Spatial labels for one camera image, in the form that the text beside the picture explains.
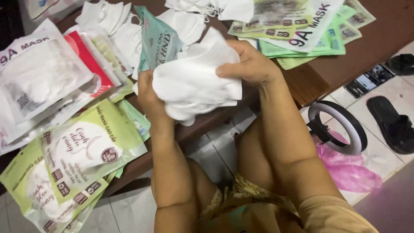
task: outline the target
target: person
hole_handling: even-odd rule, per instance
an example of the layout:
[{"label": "person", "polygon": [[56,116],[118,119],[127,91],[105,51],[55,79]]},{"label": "person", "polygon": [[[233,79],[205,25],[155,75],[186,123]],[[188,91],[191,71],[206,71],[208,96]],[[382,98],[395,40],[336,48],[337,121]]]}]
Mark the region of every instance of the person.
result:
[{"label": "person", "polygon": [[174,141],[175,121],[152,89],[152,71],[139,74],[138,102],[151,122],[155,232],[378,232],[337,189],[280,69],[246,41],[228,44],[240,63],[216,74],[256,85],[262,117],[238,140],[238,174],[224,193]]}]

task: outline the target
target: leg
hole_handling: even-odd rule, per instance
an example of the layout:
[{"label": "leg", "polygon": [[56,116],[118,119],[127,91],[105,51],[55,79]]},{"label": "leg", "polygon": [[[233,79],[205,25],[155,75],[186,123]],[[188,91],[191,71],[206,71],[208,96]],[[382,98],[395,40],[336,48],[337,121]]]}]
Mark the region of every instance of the leg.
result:
[{"label": "leg", "polygon": [[[215,183],[211,182],[203,168],[193,159],[187,158],[193,177],[199,214],[207,208],[217,191]],[[155,197],[154,177],[151,178],[151,190]]]},{"label": "leg", "polygon": [[257,118],[245,130],[237,140],[236,147],[237,171],[242,177],[277,195],[286,195],[266,157],[261,118]]}]

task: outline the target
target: pink plastic bag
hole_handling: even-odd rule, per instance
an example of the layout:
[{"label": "pink plastic bag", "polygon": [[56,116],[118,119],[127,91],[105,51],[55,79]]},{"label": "pink plastic bag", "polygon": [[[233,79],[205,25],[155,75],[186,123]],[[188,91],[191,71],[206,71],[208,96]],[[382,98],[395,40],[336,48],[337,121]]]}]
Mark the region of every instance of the pink plastic bag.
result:
[{"label": "pink plastic bag", "polygon": [[[336,131],[329,133],[337,140],[348,144],[346,139]],[[362,154],[343,155],[313,136],[319,157],[325,164],[339,190],[351,192],[371,192],[381,188],[383,183],[381,176],[364,167]]]}]

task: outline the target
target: floor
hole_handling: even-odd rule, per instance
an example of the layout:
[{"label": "floor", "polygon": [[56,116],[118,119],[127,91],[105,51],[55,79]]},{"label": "floor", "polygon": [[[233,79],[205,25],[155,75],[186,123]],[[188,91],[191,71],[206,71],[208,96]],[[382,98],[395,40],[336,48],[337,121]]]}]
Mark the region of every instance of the floor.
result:
[{"label": "floor", "polygon": [[[399,53],[414,53],[414,42]],[[381,132],[366,107],[367,99],[383,95],[387,97],[400,114],[414,119],[414,75],[397,76],[374,89],[360,99],[354,99],[344,88],[340,88],[324,98],[346,108],[362,124],[368,138],[368,147],[362,153],[365,166],[379,174],[384,181],[414,159],[414,155],[399,155],[386,145]],[[308,122],[308,108],[301,114]],[[204,168],[215,183],[231,181],[237,172],[234,134],[243,132],[256,118],[250,109],[239,112],[230,122],[216,127],[189,145],[185,153]],[[343,127],[328,114],[321,114],[323,123],[338,131],[346,139]],[[149,171],[141,177],[150,177]],[[342,191],[347,201],[354,205],[368,194]],[[132,191],[98,202],[81,233],[136,233],[153,231],[155,202],[149,188]],[[32,223],[26,220],[11,196],[0,196],[0,233],[36,232]]]}]

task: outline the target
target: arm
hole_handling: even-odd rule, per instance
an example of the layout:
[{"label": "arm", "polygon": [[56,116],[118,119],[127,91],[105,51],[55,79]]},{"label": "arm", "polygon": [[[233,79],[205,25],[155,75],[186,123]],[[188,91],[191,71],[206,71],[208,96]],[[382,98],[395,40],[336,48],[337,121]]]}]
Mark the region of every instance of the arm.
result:
[{"label": "arm", "polygon": [[344,199],[316,152],[279,68],[249,43],[228,42],[241,63],[225,64],[216,73],[259,86],[267,156],[295,207],[321,194]]},{"label": "arm", "polygon": [[138,77],[138,102],[151,122],[155,232],[195,232],[197,205],[190,168],[174,141],[174,120],[152,89],[152,71]]}]

